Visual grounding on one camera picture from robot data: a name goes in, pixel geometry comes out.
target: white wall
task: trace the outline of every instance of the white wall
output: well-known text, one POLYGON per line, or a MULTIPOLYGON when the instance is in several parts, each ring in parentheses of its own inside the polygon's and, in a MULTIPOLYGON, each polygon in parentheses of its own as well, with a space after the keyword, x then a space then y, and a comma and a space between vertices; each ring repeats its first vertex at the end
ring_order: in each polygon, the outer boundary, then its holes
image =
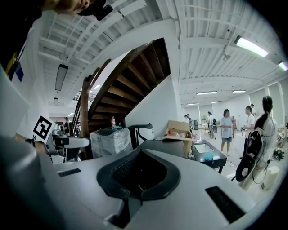
POLYGON ((207 105, 207 106, 199 106, 199 110, 200 110, 200 118, 201 121, 200 123, 204 123, 203 120, 203 116, 205 116, 205 119, 208 119, 208 112, 211 112, 213 114, 213 108, 212 108, 212 104, 211 105, 207 105))
POLYGON ((284 116, 288 117, 288 78, 283 79, 280 82, 281 94, 283 94, 283 105, 285 107, 284 116))
POLYGON ((278 126, 283 125, 282 103, 278 84, 274 83, 273 85, 270 85, 268 89, 273 100, 273 118, 276 120, 278 126))
POLYGON ((198 106, 185 107, 185 114, 189 114, 189 116, 192 120, 198 120, 198 124, 200 124, 199 107, 198 106))
POLYGON ((151 123, 155 138, 163 137, 168 121, 178 119, 176 108, 173 82, 169 76, 126 116, 126 126, 151 123))
POLYGON ((265 95, 268 95, 265 92, 265 89, 259 89, 249 94, 250 102, 251 104, 254 105, 254 109, 255 109, 257 116, 263 114, 262 99, 265 95))
POLYGON ((214 118, 219 121, 223 117, 224 110, 229 109, 230 116, 235 117, 237 128, 240 129, 245 125, 247 117, 245 108, 248 105, 250 105, 248 93, 222 103, 213 104, 214 118))
POLYGON ((265 86, 265 89, 261 87, 256 89, 255 91, 244 93, 231 100, 213 104, 215 119, 220 120, 223 117, 224 110, 229 109, 231 117, 234 116, 236 119, 237 128, 240 129, 242 126, 245 125, 247 117, 247 115, 245 114, 245 108, 246 106, 249 106, 250 103, 253 103, 255 105, 257 115, 263 114, 262 98, 265 95, 270 95, 272 97, 274 107, 273 115, 275 114, 273 118, 277 118, 278 120, 280 120, 281 118, 283 119, 283 115, 281 116, 281 114, 285 114, 284 111, 286 111, 288 108, 288 78, 287 76, 282 76, 274 80, 273 82, 269 82, 267 85, 268 87, 265 86), (282 89, 277 87, 278 82, 280 82, 282 89))

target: fluorescent light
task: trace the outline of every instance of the fluorescent light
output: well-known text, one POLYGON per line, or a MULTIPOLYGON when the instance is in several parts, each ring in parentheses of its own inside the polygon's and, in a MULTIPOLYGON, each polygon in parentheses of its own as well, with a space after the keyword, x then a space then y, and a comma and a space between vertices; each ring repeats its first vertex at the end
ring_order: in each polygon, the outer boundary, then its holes
POLYGON ((54 105, 55 105, 55 106, 58 105, 58 97, 54 97, 54 105))
POLYGON ((285 71, 288 70, 288 67, 283 62, 279 63, 278 66, 281 67, 285 71))
POLYGON ((235 40, 235 44, 239 47, 242 47, 244 49, 248 49, 254 53, 257 53, 261 57, 266 57, 268 52, 259 47, 258 45, 252 43, 251 41, 248 41, 241 36, 238 36, 235 40))
POLYGON ((244 93, 244 92, 246 92, 246 90, 233 90, 232 92, 233 93, 244 93))
POLYGON ((196 93, 196 95, 211 94, 211 93, 217 93, 217 91, 210 91, 210 92, 196 93))
POLYGON ((68 66, 60 64, 58 67, 57 78, 55 83, 55 90, 61 91, 63 81, 68 71, 68 66))
POLYGON ((199 103, 187 104, 187 106, 199 105, 199 103))

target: white ceiling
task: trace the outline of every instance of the white ceiling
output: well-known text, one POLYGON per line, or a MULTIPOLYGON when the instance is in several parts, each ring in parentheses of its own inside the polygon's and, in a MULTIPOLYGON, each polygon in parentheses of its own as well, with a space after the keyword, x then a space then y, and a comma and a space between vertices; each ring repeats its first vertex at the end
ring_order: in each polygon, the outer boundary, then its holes
POLYGON ((51 116, 74 111, 76 104, 71 101, 81 89, 83 78, 94 72, 91 66, 117 39, 167 16, 174 20, 179 38, 180 69, 177 71, 183 105, 225 101, 235 97, 233 90, 251 91, 284 74, 277 66, 280 60, 285 60, 277 36, 246 2, 107 0, 107 3, 114 10, 100 22, 94 16, 56 14, 46 20, 38 50, 43 59, 46 91, 50 102, 58 97, 59 102, 64 103, 62 109, 50 106, 51 116), (259 44, 269 52, 268 56, 261 58, 236 47, 234 41, 238 35, 259 44), (224 54, 230 58, 223 59, 224 54), (62 90, 57 92, 54 88, 59 64, 69 69, 62 90), (212 90, 218 93, 196 96, 197 92, 212 90))

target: sticker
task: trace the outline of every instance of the sticker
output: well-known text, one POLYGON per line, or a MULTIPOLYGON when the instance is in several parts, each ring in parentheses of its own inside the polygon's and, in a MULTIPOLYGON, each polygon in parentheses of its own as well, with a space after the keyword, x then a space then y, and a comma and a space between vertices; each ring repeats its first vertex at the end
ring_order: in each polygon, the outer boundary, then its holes
POLYGON ((43 116, 38 119, 33 132, 40 138, 44 143, 48 140, 49 134, 52 132, 55 123, 50 121, 43 116))

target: plastic wrap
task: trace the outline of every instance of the plastic wrap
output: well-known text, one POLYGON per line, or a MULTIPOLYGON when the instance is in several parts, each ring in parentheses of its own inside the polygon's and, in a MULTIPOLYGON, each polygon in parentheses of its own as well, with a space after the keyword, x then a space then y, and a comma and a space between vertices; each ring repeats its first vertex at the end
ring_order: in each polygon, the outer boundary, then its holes
POLYGON ((93 158, 118 154, 123 151, 133 151, 130 132, 128 128, 122 128, 109 135, 103 135, 100 131, 90 133, 93 158))

